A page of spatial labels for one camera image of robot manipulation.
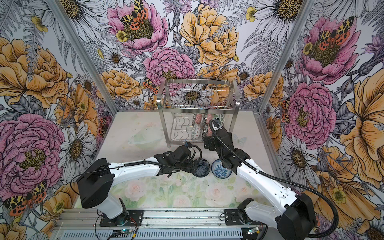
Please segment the green leaf pattern bowl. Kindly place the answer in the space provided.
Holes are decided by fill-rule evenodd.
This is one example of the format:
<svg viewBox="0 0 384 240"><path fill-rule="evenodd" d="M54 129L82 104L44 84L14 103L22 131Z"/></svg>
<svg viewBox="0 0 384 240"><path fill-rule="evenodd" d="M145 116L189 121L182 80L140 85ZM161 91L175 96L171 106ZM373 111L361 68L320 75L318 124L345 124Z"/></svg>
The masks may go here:
<svg viewBox="0 0 384 240"><path fill-rule="evenodd" d="M218 123L218 125L223 126L225 123L225 115L224 114L214 114L214 121Z"/></svg>

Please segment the teal geometric pattern bowl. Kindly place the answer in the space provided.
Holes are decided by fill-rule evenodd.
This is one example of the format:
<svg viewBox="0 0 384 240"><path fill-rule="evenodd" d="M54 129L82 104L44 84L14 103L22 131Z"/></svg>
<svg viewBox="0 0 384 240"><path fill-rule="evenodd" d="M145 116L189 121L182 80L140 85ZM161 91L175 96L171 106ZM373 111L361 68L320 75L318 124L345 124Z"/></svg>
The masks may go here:
<svg viewBox="0 0 384 240"><path fill-rule="evenodd" d="M198 140L202 135L202 129L199 124L193 124L192 126L192 140Z"/></svg>

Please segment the black white floral bowl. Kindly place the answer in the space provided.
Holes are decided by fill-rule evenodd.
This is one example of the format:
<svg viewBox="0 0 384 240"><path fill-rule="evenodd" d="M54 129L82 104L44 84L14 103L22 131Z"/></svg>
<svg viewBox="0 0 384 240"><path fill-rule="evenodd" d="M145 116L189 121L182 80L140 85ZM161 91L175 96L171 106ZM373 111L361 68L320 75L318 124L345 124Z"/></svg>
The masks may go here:
<svg viewBox="0 0 384 240"><path fill-rule="evenodd" d="M204 114L203 125L209 124L210 120L212 120L212 119L213 119L212 114Z"/></svg>

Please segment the dark blue floral bowl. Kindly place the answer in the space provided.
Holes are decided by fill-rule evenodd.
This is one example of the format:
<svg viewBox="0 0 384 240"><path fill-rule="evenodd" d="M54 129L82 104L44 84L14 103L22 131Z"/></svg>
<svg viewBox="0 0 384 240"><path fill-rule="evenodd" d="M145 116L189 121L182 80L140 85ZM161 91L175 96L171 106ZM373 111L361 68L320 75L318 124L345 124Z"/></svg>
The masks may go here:
<svg viewBox="0 0 384 240"><path fill-rule="evenodd" d="M194 173L194 176L197 178L204 178L210 173L210 171L211 171L210 163L205 159L201 159Z"/></svg>

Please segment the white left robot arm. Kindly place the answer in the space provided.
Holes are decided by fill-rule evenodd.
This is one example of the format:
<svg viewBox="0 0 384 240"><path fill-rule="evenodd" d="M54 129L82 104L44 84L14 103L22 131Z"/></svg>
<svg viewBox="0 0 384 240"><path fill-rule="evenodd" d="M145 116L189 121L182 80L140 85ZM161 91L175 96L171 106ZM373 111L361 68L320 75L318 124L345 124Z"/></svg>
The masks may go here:
<svg viewBox="0 0 384 240"><path fill-rule="evenodd" d="M180 171L193 174L202 156L201 148L187 142L174 151L156 154L140 161L109 163L105 158L98 159L76 180L82 208L95 208L112 226L124 226L128 223L130 214L124 202L113 196L112 187L144 177L170 177Z"/></svg>

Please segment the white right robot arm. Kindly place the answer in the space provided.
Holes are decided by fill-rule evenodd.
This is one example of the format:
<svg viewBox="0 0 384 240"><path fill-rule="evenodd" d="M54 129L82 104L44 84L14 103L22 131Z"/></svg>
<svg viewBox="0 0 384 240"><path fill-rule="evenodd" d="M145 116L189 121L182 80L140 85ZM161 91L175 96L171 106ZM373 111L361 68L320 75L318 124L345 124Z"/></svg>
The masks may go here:
<svg viewBox="0 0 384 240"><path fill-rule="evenodd" d="M285 240L304 240L317 224L313 202L305 194L297 195L272 178L241 149L233 145L232 134L218 129L211 137L204 137L204 147L215 151L223 166L255 187L271 204L271 207L249 202L246 216L279 231Z"/></svg>

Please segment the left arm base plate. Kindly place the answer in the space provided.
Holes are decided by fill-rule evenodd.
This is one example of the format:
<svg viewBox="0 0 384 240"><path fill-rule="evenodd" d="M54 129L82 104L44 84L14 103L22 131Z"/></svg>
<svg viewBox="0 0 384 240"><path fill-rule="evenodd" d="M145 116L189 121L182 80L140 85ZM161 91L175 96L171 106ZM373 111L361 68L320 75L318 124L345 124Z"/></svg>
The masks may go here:
<svg viewBox="0 0 384 240"><path fill-rule="evenodd" d="M102 213L100 227L140 227L142 225L144 210L126 210L114 219L109 219Z"/></svg>

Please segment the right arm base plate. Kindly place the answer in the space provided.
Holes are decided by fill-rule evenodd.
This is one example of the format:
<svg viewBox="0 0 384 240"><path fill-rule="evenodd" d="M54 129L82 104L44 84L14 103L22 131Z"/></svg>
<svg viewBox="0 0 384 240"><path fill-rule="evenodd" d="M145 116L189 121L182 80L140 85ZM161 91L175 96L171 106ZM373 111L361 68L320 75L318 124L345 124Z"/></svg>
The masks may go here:
<svg viewBox="0 0 384 240"><path fill-rule="evenodd" d="M251 220L244 210L224 209L224 217L220 217L225 221L226 226L261 226L262 223Z"/></svg>

